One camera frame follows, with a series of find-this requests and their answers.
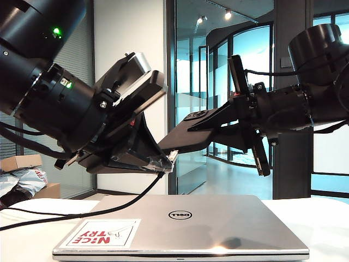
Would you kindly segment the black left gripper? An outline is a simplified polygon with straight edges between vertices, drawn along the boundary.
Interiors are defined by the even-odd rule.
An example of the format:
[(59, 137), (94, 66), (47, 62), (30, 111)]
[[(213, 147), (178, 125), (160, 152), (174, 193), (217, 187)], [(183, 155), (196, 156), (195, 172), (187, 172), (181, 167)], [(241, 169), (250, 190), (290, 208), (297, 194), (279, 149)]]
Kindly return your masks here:
[(106, 73), (93, 87), (67, 72), (54, 85), (54, 131), (65, 158), (91, 174), (170, 172), (173, 163), (147, 127), (144, 109), (166, 91), (158, 71)]

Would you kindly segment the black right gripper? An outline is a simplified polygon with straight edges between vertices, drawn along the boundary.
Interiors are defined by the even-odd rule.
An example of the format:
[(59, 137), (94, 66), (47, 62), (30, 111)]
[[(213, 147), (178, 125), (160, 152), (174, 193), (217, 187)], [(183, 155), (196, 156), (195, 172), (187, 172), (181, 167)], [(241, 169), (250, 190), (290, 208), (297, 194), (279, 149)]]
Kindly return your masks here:
[[(214, 130), (213, 142), (244, 153), (251, 149), (258, 174), (268, 176), (270, 167), (262, 139), (266, 136), (270, 142), (275, 142), (278, 132), (270, 121), (273, 111), (266, 88), (262, 82), (249, 88), (240, 56), (231, 56), (228, 64), (235, 93), (223, 106), (211, 110), (212, 114), (193, 124), (188, 130), (217, 128)], [(222, 124), (236, 120), (237, 124), (221, 127)]]

